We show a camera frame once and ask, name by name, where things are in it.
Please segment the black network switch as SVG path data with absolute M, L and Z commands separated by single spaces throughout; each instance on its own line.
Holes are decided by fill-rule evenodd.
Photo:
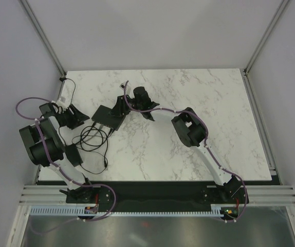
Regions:
M 112 123 L 112 116 L 109 115 L 110 110 L 111 108 L 100 105 L 91 117 L 91 119 L 93 122 L 117 131 L 122 123 Z

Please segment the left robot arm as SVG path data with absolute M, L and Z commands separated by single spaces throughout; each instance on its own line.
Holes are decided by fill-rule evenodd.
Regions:
M 53 170 L 66 183 L 67 188 L 60 193 L 66 196 L 66 203 L 94 203 L 97 192 L 91 187 L 89 179 L 77 167 L 83 159 L 75 144 L 67 145 L 57 133 L 57 127 L 71 130 L 84 124 L 88 116 L 80 112 L 74 105 L 63 109 L 54 102 L 39 106 L 41 117 L 33 118 L 34 124 L 19 130 L 21 139 L 30 160 Z

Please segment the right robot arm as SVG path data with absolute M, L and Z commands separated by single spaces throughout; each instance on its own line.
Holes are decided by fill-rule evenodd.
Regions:
M 236 198 L 241 187 L 240 181 L 234 173 L 227 171 L 212 152 L 208 144 L 208 129 L 203 121 L 196 115 L 192 108 L 181 111 L 160 107 L 158 103 L 152 101 L 144 87 L 134 89 L 134 97 L 131 98 L 121 85 L 123 95 L 117 97 L 115 106 L 109 115 L 112 117 L 124 117 L 131 111 L 139 112 L 145 119 L 155 121 L 157 111 L 175 113 L 176 116 L 171 123 L 184 146 L 191 148 L 201 158 L 202 162 L 209 169 L 214 183 L 218 189 L 218 197 L 224 203 L 230 203 Z

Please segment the black power adapter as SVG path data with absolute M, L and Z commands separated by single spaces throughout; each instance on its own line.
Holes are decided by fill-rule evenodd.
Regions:
M 83 160 L 75 144 L 65 146 L 65 155 L 74 167 L 82 165 Z

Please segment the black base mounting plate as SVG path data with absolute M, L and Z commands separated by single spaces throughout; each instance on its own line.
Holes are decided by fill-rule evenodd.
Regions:
M 107 182 L 93 188 L 94 203 L 102 211 L 205 211 L 213 204 L 246 204 L 242 186 L 234 197 L 224 202 L 212 182 Z

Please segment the left aluminium frame post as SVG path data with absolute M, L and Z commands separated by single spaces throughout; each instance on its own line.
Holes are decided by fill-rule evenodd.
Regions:
M 27 0 L 19 0 L 19 3 L 21 5 L 21 7 L 23 8 L 24 12 L 26 13 L 26 15 L 28 16 L 31 24 L 33 25 L 38 37 L 40 38 L 40 40 L 42 41 L 45 49 L 47 50 L 48 54 L 50 55 L 50 57 L 52 58 L 57 70 L 59 71 L 60 75 L 65 76 L 66 75 L 66 70 L 64 69 L 64 67 L 62 66 L 55 50 L 53 49 L 42 25 L 40 24 L 38 18 L 36 17 L 36 14 L 33 10 L 33 8 L 31 7 L 29 1 Z

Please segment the aluminium frame post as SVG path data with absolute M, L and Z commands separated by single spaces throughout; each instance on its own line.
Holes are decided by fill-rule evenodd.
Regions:
M 285 12 L 286 8 L 288 7 L 288 5 L 290 4 L 290 2 L 291 2 L 291 0 L 281 0 L 279 6 L 277 7 L 274 15 L 271 18 L 271 21 L 269 22 L 266 30 L 264 31 L 261 39 L 259 40 L 252 56 L 250 57 L 245 68 L 243 69 L 243 72 L 245 73 L 245 75 L 247 75 L 251 71 L 259 54 L 261 53 L 262 49 L 266 45 L 268 39 L 270 38 L 272 32 L 274 31 L 276 25 L 280 21 L 282 15 L 284 14 L 284 12 Z
M 19 3 L 21 5 L 21 7 L 23 8 L 24 12 L 26 13 L 26 15 L 28 16 L 31 24 L 33 25 L 38 37 L 40 38 L 40 40 L 42 41 L 45 49 L 47 50 L 48 54 L 50 55 L 50 57 L 52 58 L 57 70 L 59 71 L 60 75 L 65 76 L 66 75 L 66 70 L 64 69 L 64 67 L 62 66 L 55 50 L 53 49 L 42 25 L 40 24 L 38 18 L 36 17 L 36 14 L 33 10 L 33 8 L 31 7 L 29 1 L 27 0 L 19 0 Z

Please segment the right aluminium frame post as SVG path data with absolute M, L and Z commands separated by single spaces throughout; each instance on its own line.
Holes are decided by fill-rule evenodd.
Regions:
M 245 73 L 245 75 L 247 75 L 251 71 L 259 54 L 261 53 L 262 49 L 266 45 L 268 39 L 270 38 L 272 32 L 274 31 L 276 25 L 280 21 L 282 15 L 284 14 L 284 12 L 285 12 L 286 8 L 288 7 L 288 5 L 290 4 L 290 2 L 291 2 L 291 0 L 281 0 L 279 6 L 277 7 L 274 15 L 271 18 L 271 21 L 269 22 L 266 30 L 264 31 L 261 39 L 259 40 L 252 56 L 250 57 L 245 68 L 243 69 L 243 72 Z

